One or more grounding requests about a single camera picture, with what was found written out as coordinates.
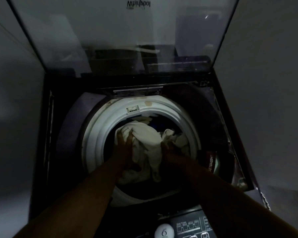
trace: top-load washing machine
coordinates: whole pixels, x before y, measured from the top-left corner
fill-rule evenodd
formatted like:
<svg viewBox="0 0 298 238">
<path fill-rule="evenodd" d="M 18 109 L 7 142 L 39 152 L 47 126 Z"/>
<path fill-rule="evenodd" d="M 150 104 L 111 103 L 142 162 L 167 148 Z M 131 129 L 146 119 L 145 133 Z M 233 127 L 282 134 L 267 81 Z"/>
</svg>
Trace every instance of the top-load washing machine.
<svg viewBox="0 0 298 238">
<path fill-rule="evenodd" d="M 213 69 L 238 0 L 7 1 L 46 72 L 30 219 L 105 162 L 115 130 L 139 117 L 184 133 L 190 158 L 266 205 Z M 181 179 L 117 184 L 96 236 L 161 227 L 215 237 Z"/>
</svg>

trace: glass lid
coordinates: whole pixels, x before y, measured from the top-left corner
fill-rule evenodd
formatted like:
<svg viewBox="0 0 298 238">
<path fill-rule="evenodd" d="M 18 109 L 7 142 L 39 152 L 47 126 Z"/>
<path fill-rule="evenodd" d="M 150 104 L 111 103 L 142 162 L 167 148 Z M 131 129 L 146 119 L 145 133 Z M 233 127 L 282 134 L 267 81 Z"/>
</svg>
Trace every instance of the glass lid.
<svg viewBox="0 0 298 238">
<path fill-rule="evenodd" d="M 76 77 L 208 71 L 238 0 L 8 0 L 45 67 Z"/>
</svg>

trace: wall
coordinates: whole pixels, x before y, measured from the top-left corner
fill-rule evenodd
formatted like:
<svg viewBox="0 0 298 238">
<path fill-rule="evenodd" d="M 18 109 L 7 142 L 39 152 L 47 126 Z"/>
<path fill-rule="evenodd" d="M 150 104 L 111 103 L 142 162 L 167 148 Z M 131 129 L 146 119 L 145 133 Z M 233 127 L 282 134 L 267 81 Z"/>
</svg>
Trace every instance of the wall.
<svg viewBox="0 0 298 238">
<path fill-rule="evenodd" d="M 298 190 L 298 0 L 240 0 L 215 71 L 260 185 Z"/>
<path fill-rule="evenodd" d="M 5 0 L 0 0 L 0 238 L 28 221 L 43 69 Z"/>
</svg>

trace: clothes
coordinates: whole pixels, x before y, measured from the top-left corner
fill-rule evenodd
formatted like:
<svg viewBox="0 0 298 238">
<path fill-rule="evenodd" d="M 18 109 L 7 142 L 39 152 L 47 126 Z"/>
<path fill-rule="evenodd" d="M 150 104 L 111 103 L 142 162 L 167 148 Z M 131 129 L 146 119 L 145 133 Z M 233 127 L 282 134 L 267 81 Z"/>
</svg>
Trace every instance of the clothes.
<svg viewBox="0 0 298 238">
<path fill-rule="evenodd" d="M 160 143 L 171 140 L 177 147 L 189 154 L 188 140 L 185 134 L 175 136 L 174 131 L 166 129 L 164 132 L 157 132 L 154 128 L 138 121 L 132 121 L 118 128 L 115 132 L 115 144 L 117 145 L 117 132 L 121 130 L 126 142 L 129 132 L 132 130 L 132 160 L 141 167 L 140 172 L 126 170 L 118 183 L 121 185 L 145 181 L 151 178 L 160 182 L 159 168 L 162 159 Z"/>
</svg>

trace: whirlpool logo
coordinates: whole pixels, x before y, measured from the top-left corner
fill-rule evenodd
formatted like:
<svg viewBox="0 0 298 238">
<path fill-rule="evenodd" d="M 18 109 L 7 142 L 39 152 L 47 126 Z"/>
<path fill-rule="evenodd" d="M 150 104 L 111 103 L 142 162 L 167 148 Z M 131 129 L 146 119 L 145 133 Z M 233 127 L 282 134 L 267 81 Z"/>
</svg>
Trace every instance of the whirlpool logo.
<svg viewBox="0 0 298 238">
<path fill-rule="evenodd" d="M 143 0 L 131 0 L 127 1 L 127 9 L 133 10 L 135 7 L 140 7 L 141 9 L 145 9 L 145 7 L 150 7 L 150 1 L 143 1 Z"/>
</svg>

